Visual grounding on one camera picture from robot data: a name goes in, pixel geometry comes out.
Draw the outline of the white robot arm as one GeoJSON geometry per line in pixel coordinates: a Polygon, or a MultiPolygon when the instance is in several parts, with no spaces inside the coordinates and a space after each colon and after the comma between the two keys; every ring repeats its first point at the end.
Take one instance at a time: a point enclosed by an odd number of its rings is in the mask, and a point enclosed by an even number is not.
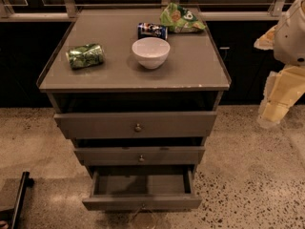
{"type": "Polygon", "coordinates": [[[271,128],[305,94],[305,0],[295,0],[278,23],[254,42],[254,47],[273,50],[274,58],[284,64],[281,71],[270,72],[267,77],[258,109],[257,122],[271,128]]]}

